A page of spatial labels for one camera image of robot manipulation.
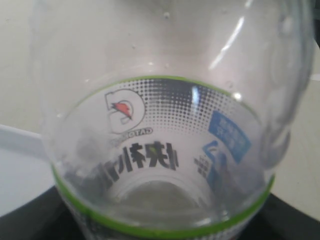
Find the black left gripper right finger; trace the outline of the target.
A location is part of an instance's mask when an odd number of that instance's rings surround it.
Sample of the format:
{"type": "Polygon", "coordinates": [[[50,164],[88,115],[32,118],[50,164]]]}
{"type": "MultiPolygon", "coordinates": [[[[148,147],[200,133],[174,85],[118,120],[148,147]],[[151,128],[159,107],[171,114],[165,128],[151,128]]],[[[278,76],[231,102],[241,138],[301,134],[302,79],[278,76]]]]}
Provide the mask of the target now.
{"type": "Polygon", "coordinates": [[[239,240],[320,240],[320,221],[271,194],[239,240]]]}

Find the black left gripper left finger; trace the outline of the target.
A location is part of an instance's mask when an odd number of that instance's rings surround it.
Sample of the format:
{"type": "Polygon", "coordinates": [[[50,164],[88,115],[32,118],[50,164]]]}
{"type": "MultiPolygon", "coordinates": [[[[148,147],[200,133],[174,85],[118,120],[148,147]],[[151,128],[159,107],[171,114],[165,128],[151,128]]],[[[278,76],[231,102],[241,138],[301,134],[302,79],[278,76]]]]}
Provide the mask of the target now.
{"type": "Polygon", "coordinates": [[[40,196],[0,217],[2,240],[83,240],[85,237],[51,187],[40,196]]]}

